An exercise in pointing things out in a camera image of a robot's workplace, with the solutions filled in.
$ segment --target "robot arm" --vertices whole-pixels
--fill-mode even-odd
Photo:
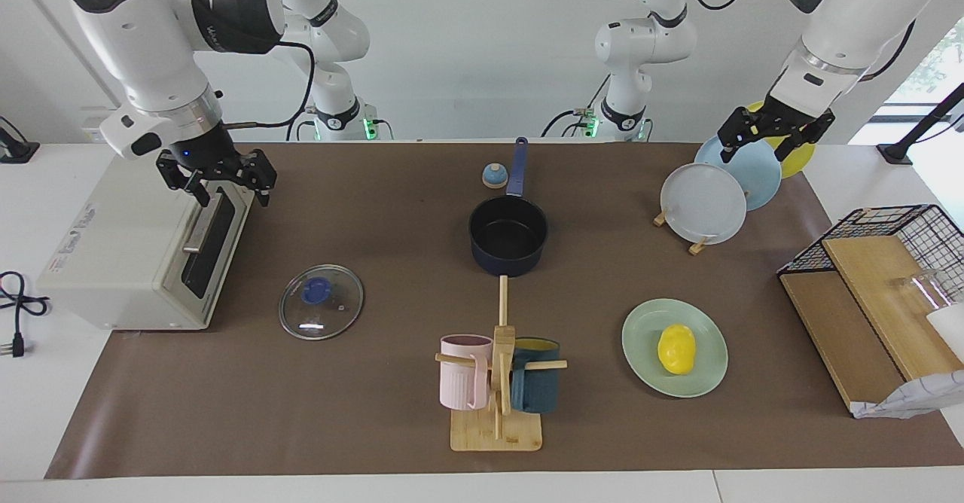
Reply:
[[[359,18],[338,0],[283,0],[293,12],[289,15],[289,37],[306,39],[316,56],[316,76],[311,87],[311,101],[316,115],[316,129],[324,140],[366,139],[365,102],[355,95],[345,68],[335,64],[362,58],[368,54],[371,38]],[[289,53],[287,60],[307,75],[309,60],[302,53]]]
[[[857,85],[930,0],[789,1],[810,15],[807,28],[762,108],[737,108],[720,127],[724,161],[765,136],[788,136],[776,151],[779,160],[816,143],[834,121],[830,105]]]
[[[73,11],[127,100],[101,125],[125,159],[160,149],[170,188],[202,205],[202,180],[251,188],[262,205],[276,173],[261,150],[240,155],[194,50],[267,53],[280,40],[280,0],[72,0]],[[189,172],[185,176],[180,168]]]
[[[640,1],[650,8],[647,18],[618,20],[596,34],[596,56],[610,73],[609,91],[595,111],[602,136],[634,139],[653,87],[641,68],[683,60],[696,47],[696,29],[686,17],[686,0]]]

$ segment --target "yellow plate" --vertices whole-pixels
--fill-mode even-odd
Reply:
[[[762,101],[754,102],[754,104],[747,105],[746,108],[750,111],[757,111],[763,105],[764,103]],[[765,140],[767,140],[767,143],[770,144],[774,150],[776,150],[776,148],[780,146],[780,143],[785,138],[786,136],[769,136],[765,137]],[[816,143],[804,143],[802,146],[793,150],[793,152],[786,156],[784,161],[780,164],[782,179],[786,179],[800,173],[807,163],[810,162],[810,159],[813,159],[813,152],[815,151]]]

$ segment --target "window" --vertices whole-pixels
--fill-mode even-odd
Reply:
[[[964,80],[964,19],[951,27],[872,122],[917,122]]]

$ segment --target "glass pot lid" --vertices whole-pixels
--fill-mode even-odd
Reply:
[[[346,331],[365,300],[362,281],[347,267],[310,267],[285,288],[278,306],[282,327],[299,339],[318,341]]]

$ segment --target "green indicator light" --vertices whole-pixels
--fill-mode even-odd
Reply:
[[[375,139],[378,137],[378,127],[375,126],[375,123],[373,123],[371,119],[365,119],[365,132],[366,136],[368,136],[368,139]]]

